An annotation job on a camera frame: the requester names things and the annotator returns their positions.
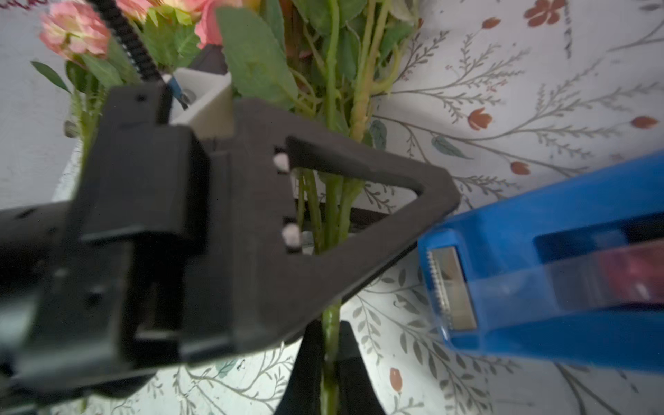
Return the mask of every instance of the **table surface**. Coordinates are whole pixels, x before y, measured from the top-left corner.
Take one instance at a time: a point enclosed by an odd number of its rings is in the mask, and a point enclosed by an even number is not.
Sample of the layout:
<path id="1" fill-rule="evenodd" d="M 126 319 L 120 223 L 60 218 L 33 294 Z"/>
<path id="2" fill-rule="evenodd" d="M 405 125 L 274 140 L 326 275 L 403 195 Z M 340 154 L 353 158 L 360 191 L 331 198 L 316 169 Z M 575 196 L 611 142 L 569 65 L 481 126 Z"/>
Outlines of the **table surface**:
<path id="1" fill-rule="evenodd" d="M 374 98 L 372 128 L 387 151 L 448 169 L 463 193 L 459 211 L 661 149 L 663 5 L 423 2 L 400 78 Z M 69 195 L 75 174 L 71 163 L 56 198 Z M 358 205 L 391 212 L 411 198 L 371 184 Z M 447 350 L 432 330 L 414 254 L 342 317 L 387 414 L 662 413 L 660 376 Z M 297 348 L 166 369 L 127 400 L 92 398 L 86 413 L 270 414 Z M 52 409 L 79 412 L 77 402 Z"/>

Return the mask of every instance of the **blue part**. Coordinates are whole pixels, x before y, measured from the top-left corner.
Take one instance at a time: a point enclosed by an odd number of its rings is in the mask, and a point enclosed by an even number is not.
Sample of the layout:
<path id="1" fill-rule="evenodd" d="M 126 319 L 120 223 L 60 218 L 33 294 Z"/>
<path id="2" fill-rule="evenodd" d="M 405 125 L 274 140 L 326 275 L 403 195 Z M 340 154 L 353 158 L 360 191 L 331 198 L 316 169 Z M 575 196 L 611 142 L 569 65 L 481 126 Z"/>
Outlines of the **blue part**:
<path id="1" fill-rule="evenodd" d="M 180 100 L 182 97 L 182 89 L 180 89 L 180 84 L 177 82 L 177 79 L 175 79 L 174 76 L 172 76 L 168 81 L 168 86 L 170 86 L 171 90 L 173 91 L 173 98 Z"/>
<path id="2" fill-rule="evenodd" d="M 664 151 L 589 173 L 450 218 L 418 243 L 426 252 L 455 246 L 478 329 L 450 333 L 448 344 L 474 353 L 521 355 L 664 371 L 664 311 L 613 309 L 567 314 L 506 327 L 523 313 L 559 307 L 542 269 L 509 296 L 476 301 L 473 282 L 627 244 L 625 224 L 664 212 Z M 434 306 L 440 314 L 440 308 Z"/>

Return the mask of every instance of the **green leaf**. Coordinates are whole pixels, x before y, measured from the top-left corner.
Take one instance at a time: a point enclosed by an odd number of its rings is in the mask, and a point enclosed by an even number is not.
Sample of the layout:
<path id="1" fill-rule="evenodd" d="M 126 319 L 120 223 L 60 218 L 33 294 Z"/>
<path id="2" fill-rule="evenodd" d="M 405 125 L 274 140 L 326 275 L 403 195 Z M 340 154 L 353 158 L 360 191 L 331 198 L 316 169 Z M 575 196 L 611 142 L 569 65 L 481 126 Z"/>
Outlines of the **green leaf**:
<path id="1" fill-rule="evenodd" d="M 330 33 L 331 18 L 327 0 L 293 0 L 300 16 L 321 35 Z"/>
<path id="2" fill-rule="evenodd" d="M 360 53 L 360 38 L 349 29 L 339 31 L 337 47 L 337 68 L 339 74 L 348 80 L 354 80 L 357 73 L 357 58 Z"/>
<path id="3" fill-rule="evenodd" d="M 69 88 L 67 88 L 67 85 L 64 84 L 64 81 L 62 80 L 60 75 L 58 75 L 58 73 L 55 72 L 49 65 L 37 62 L 36 60 L 33 60 L 30 63 L 33 64 L 35 69 L 37 69 L 37 72 L 44 75 L 46 79 L 50 80 L 51 83 L 53 83 L 53 85 L 69 92 Z"/>
<path id="4" fill-rule="evenodd" d="M 127 84 L 136 85 L 141 83 L 141 77 L 131 65 L 127 52 L 114 38 L 108 40 L 106 60 L 118 70 L 120 78 Z"/>
<path id="5" fill-rule="evenodd" d="M 260 3 L 260 16 L 270 26 L 274 38 L 279 42 L 282 51 L 286 53 L 284 40 L 284 15 L 279 0 L 263 0 Z"/>
<path id="6" fill-rule="evenodd" d="M 354 19 L 351 19 L 346 22 L 346 27 L 355 32 L 357 36 L 360 38 L 365 32 L 366 25 L 367 25 L 367 18 L 364 15 L 357 15 Z"/>
<path id="7" fill-rule="evenodd" d="M 218 8 L 216 19 L 224 38 L 226 63 L 240 94 L 292 108 L 297 84 L 267 23 L 255 12 L 236 7 Z"/>
<path id="8" fill-rule="evenodd" d="M 461 157 L 462 159 L 472 160 L 472 158 L 463 154 L 461 150 L 459 150 L 456 146 L 454 146 L 452 143 L 446 140 L 445 137 L 443 137 L 442 135 L 439 135 L 438 137 L 433 137 L 431 139 L 431 144 L 434 146 L 436 150 L 440 151 L 443 154 L 453 155 L 454 157 Z"/>
<path id="9" fill-rule="evenodd" d="M 95 58 L 90 55 L 81 55 L 88 70 L 102 83 L 106 88 L 122 85 L 122 78 L 117 69 L 109 62 Z"/>
<path id="10" fill-rule="evenodd" d="M 415 31 L 415 26 L 402 21 L 392 21 L 385 28 L 385 33 L 380 42 L 380 61 L 383 62 L 392 52 L 392 49 L 409 37 Z"/>
<path id="11" fill-rule="evenodd" d="M 192 25 L 191 15 L 180 9 L 175 9 L 175 18 L 181 25 Z"/>
<path id="12" fill-rule="evenodd" d="M 293 0 L 305 22 L 310 23 L 321 35 L 328 35 L 331 17 L 327 0 Z M 339 24 L 353 20 L 367 5 L 367 0 L 339 0 Z"/>
<path id="13" fill-rule="evenodd" d="M 318 65 L 316 65 L 315 62 L 311 62 L 311 77 L 309 78 L 309 81 L 311 82 L 311 85 L 317 86 L 320 88 L 325 88 L 327 85 L 327 81 L 323 75 L 323 73 L 318 69 Z"/>
<path id="14" fill-rule="evenodd" d="M 88 71 L 83 69 L 79 64 L 75 63 L 73 60 L 68 60 L 64 64 L 64 71 L 67 74 L 67 79 L 72 83 L 74 88 L 80 92 L 85 92 L 87 85 L 86 77 Z"/>
<path id="15" fill-rule="evenodd" d="M 189 64 L 200 53 L 198 44 L 200 39 L 194 32 L 195 26 L 178 26 L 173 36 L 175 51 L 177 52 L 178 68 L 189 66 Z"/>
<path id="16" fill-rule="evenodd" d="M 157 9 L 155 7 L 150 7 L 147 10 L 147 16 L 152 20 L 152 23 L 159 26 L 159 19 L 157 18 Z"/>
<path id="17" fill-rule="evenodd" d="M 339 0 L 339 22 L 343 26 L 367 6 L 367 0 Z"/>
<path id="18" fill-rule="evenodd" d="M 157 14 L 157 21 L 148 19 L 143 25 L 141 39 L 147 51 L 156 63 L 166 67 L 173 67 L 177 62 L 174 38 L 177 25 L 161 14 Z"/>
<path id="19" fill-rule="evenodd" d="M 235 367 L 235 364 L 238 362 L 238 359 L 231 359 L 229 361 L 221 361 L 214 364 L 215 369 L 217 370 L 216 377 L 221 379 L 225 378 L 229 374 L 231 369 Z"/>
<path id="20" fill-rule="evenodd" d="M 379 120 L 374 120 L 369 127 L 369 133 L 373 138 L 374 147 L 378 150 L 385 150 L 387 146 L 387 128 Z"/>
<path id="21" fill-rule="evenodd" d="M 397 19 L 414 25 L 420 20 L 420 2 L 419 0 L 392 0 L 390 13 Z"/>
<path id="22" fill-rule="evenodd" d="M 369 147 L 373 148 L 373 137 L 368 131 L 365 132 L 365 136 L 364 138 L 362 138 L 362 144 L 368 145 Z"/>

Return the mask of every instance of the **screw hole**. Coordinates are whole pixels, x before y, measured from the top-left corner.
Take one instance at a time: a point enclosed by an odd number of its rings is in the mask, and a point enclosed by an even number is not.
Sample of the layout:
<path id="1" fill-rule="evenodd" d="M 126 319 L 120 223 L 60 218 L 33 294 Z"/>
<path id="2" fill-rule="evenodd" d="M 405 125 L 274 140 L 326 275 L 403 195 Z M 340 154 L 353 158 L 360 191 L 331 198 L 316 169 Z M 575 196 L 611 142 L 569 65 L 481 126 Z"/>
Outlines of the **screw hole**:
<path id="1" fill-rule="evenodd" d="M 26 217 L 30 216 L 32 213 L 34 213 L 36 210 L 37 210 L 37 208 L 28 208 L 28 209 L 25 209 L 23 212 L 21 212 L 21 213 L 19 213 L 18 215 L 16 215 L 16 219 L 23 219 L 23 218 L 26 218 Z"/>
<path id="2" fill-rule="evenodd" d="M 95 308 L 102 300 L 101 293 L 90 293 L 85 300 L 85 306 L 87 309 Z"/>

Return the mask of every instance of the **flower bouquet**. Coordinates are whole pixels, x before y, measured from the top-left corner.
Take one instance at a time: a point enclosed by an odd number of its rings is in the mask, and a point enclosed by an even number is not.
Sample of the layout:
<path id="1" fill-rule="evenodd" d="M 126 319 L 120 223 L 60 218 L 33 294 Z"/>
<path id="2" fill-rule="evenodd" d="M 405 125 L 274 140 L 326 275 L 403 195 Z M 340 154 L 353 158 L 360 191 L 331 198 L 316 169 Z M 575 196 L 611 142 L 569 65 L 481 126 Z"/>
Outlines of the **flower bouquet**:
<path id="1" fill-rule="evenodd" d="M 421 25 L 416 0 L 118 0 L 163 73 L 187 66 L 206 44 L 222 44 L 232 83 L 242 97 L 325 124 L 366 145 L 384 148 L 369 128 L 374 94 L 398 78 L 402 50 Z M 42 18 L 41 39 L 66 59 L 71 83 L 39 62 L 33 66 L 70 93 L 70 133 L 83 144 L 83 161 L 108 90 L 140 79 L 123 48 L 87 4 L 54 4 Z M 308 204 L 315 253 L 348 237 L 350 211 L 364 182 L 309 169 L 296 172 L 302 226 Z M 318 184 L 325 185 L 325 222 Z M 325 361 L 321 413 L 336 415 L 335 360 L 339 308 L 323 314 Z"/>

